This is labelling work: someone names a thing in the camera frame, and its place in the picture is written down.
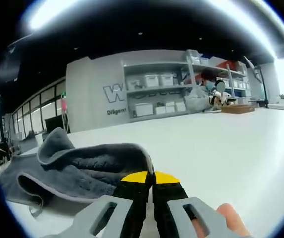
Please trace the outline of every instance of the face mask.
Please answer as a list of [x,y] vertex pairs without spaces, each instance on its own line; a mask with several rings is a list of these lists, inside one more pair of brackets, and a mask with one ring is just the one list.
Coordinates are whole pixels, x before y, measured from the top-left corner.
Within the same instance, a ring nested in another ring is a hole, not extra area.
[[211,91],[215,87],[215,84],[213,82],[207,81],[206,88],[208,91]]

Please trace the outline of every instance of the letter w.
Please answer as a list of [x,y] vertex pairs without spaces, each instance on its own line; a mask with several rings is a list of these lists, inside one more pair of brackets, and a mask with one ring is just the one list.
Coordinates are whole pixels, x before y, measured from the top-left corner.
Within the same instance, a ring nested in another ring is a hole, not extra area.
[[124,101],[123,84],[116,83],[112,87],[104,86],[103,91],[109,103],[115,103],[117,99]]

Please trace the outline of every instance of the person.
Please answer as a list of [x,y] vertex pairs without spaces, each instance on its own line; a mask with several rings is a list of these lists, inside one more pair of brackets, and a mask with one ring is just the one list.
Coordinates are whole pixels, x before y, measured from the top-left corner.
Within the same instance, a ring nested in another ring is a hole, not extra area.
[[195,86],[188,96],[185,96],[187,109],[192,113],[219,109],[221,101],[214,96],[217,75],[210,69],[204,69],[201,73],[202,83]]
[[[235,209],[228,203],[224,203],[217,208],[217,212],[223,215],[226,219],[227,227],[237,233],[239,236],[250,236],[250,232],[245,227],[240,216],[235,211]],[[198,235],[198,238],[204,238],[205,234],[203,227],[199,224],[197,219],[192,220],[192,224],[195,228],[195,231]]]

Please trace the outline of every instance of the human hand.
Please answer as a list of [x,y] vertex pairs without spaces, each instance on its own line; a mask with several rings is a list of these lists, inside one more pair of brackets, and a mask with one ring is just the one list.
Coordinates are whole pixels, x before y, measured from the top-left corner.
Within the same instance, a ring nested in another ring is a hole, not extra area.
[[[245,227],[240,216],[235,209],[228,203],[224,203],[217,208],[217,212],[223,215],[226,219],[227,227],[236,232],[239,236],[250,236],[250,232]],[[198,238],[206,237],[203,228],[199,224],[197,219],[192,220],[192,224],[195,227]]]

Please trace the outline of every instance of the desk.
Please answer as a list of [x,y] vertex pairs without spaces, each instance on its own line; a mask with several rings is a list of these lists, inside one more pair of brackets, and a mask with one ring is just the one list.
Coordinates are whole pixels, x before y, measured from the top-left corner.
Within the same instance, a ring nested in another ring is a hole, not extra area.
[[[133,142],[150,154],[156,170],[180,179],[189,196],[213,208],[231,203],[255,237],[268,236],[284,220],[284,111],[192,114],[68,135],[76,147]],[[72,224],[79,204],[55,198],[36,219],[28,207],[9,203],[34,236]],[[148,204],[141,237],[158,237]]]

